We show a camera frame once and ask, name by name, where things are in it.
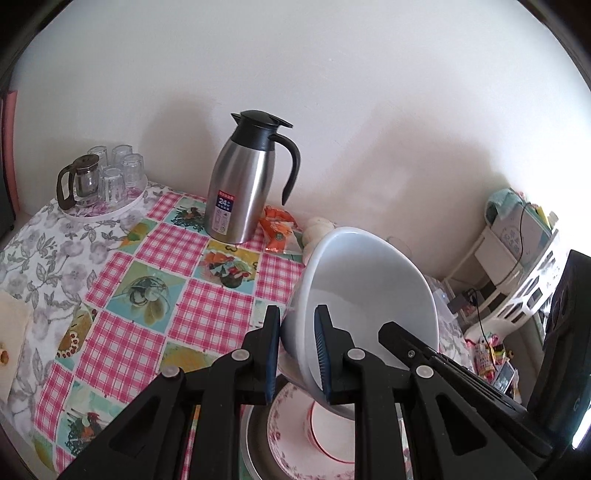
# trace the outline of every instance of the screw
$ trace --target screw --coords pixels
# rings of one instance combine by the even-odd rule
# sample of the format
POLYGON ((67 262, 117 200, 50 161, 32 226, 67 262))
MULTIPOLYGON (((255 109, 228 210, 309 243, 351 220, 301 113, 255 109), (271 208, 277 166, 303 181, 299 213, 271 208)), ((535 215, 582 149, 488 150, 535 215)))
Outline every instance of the screw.
POLYGON ((347 356, 351 360, 363 360, 365 358, 365 352, 361 348, 352 348, 347 352, 347 356))
POLYGON ((238 350, 234 350, 232 352, 232 358, 238 362, 242 362, 244 360, 248 360, 251 354, 248 353, 248 350, 244 350, 244 348, 239 348, 238 350))
POLYGON ((433 369, 428 365, 419 365, 417 367, 417 375, 421 378, 431 378, 433 376, 433 369))
POLYGON ((176 365, 169 365, 162 369, 162 376, 166 378, 174 378, 179 374, 180 371, 181 369, 176 365))

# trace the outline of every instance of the orange snack bag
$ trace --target orange snack bag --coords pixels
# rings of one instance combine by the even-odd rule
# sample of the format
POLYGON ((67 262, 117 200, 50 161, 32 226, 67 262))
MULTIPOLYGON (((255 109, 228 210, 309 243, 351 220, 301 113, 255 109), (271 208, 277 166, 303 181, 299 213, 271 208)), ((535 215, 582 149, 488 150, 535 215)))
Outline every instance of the orange snack bag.
POLYGON ((301 255, 301 246, 293 232, 293 222, 259 220, 265 234, 265 251, 287 255, 301 255))
POLYGON ((271 222, 291 222, 297 227, 296 219, 294 219, 290 212, 283 208, 273 207, 271 205, 265 205, 263 217, 271 222))

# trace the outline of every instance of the label sticker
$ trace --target label sticker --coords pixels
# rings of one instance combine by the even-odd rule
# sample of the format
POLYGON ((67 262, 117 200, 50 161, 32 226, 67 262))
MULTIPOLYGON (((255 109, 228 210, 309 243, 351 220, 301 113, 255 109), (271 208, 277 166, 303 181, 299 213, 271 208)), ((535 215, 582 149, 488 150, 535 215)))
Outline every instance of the label sticker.
POLYGON ((217 193, 216 207, 213 210, 212 225, 212 229, 217 233, 226 235, 228 232, 228 225, 230 224, 233 207, 234 195, 219 190, 217 193))

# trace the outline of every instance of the white plastic bowl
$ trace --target white plastic bowl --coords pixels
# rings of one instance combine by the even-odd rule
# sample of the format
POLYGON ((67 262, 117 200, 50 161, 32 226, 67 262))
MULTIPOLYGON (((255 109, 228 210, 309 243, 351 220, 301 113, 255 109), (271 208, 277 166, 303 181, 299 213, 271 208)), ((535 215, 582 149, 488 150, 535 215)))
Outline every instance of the white plastic bowl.
POLYGON ((328 305, 335 327, 347 330, 355 346, 380 357, 387 365, 404 364, 378 341, 384 323, 395 321, 437 350, 437 314, 427 282, 412 262, 381 238, 357 228, 328 233, 316 246, 295 286, 281 324, 288 356, 279 368, 322 406, 347 418, 353 410, 328 405, 322 393, 314 310, 328 305))

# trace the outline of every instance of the floral plate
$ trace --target floral plate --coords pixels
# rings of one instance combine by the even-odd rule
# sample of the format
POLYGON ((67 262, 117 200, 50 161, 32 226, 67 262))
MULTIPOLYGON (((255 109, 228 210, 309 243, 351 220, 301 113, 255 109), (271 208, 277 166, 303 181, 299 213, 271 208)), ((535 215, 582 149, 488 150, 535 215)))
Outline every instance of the floral plate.
POLYGON ((353 480, 353 465, 320 453, 306 438, 304 422, 314 400, 288 383, 279 392, 267 421, 273 458, 293 480, 353 480))

